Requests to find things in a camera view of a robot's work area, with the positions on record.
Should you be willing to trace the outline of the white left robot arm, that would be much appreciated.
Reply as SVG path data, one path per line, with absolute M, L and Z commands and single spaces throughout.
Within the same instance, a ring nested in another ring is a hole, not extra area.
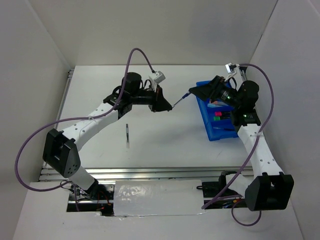
M 141 88 L 141 75 L 129 72 L 122 80 L 125 84 L 122 94 L 121 87 L 116 87 L 87 119 L 61 131 L 52 129 L 47 133 L 43 160 L 62 177 L 76 184 L 86 199 L 97 197 L 103 187 L 82 167 L 79 156 L 82 147 L 102 129 L 129 113 L 134 105 L 147 105 L 154 113 L 172 110 L 159 85 L 165 80 L 165 75 L 156 71 L 148 80 L 149 87 Z

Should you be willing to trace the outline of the green-capped black highlighter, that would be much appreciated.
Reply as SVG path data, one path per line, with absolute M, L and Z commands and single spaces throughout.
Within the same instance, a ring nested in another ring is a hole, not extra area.
M 222 120 L 229 120 L 231 117 L 230 116 L 214 116 L 213 120 L 214 121 L 222 121 Z

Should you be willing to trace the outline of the blue grip ballpoint pen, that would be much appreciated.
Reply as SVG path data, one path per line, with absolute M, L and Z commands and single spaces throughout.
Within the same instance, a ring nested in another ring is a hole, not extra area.
M 187 98 L 190 94 L 190 92 L 185 93 L 176 103 L 172 105 L 172 109 L 175 108 L 181 101 Z

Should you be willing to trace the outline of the blue clear-capped gel pen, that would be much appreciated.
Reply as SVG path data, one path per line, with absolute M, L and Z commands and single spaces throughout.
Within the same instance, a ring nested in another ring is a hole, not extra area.
M 213 127 L 213 129 L 215 130 L 221 130 L 221 131 L 230 131 L 230 132 L 234 132 L 235 130 L 232 128 L 223 128 L 223 127 Z

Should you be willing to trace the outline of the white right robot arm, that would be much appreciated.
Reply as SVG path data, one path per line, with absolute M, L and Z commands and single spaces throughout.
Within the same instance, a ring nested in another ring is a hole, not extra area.
M 248 156 L 244 164 L 250 163 L 253 179 L 236 173 L 228 173 L 218 184 L 223 196 L 233 192 L 241 195 L 250 211 L 286 209 L 294 187 L 294 179 L 285 174 L 276 162 L 263 134 L 255 104 L 259 98 L 259 86 L 251 80 L 244 81 L 238 89 L 227 86 L 226 80 L 215 76 L 210 82 L 195 86 L 189 92 L 202 101 L 219 100 L 232 107 L 230 118 Z

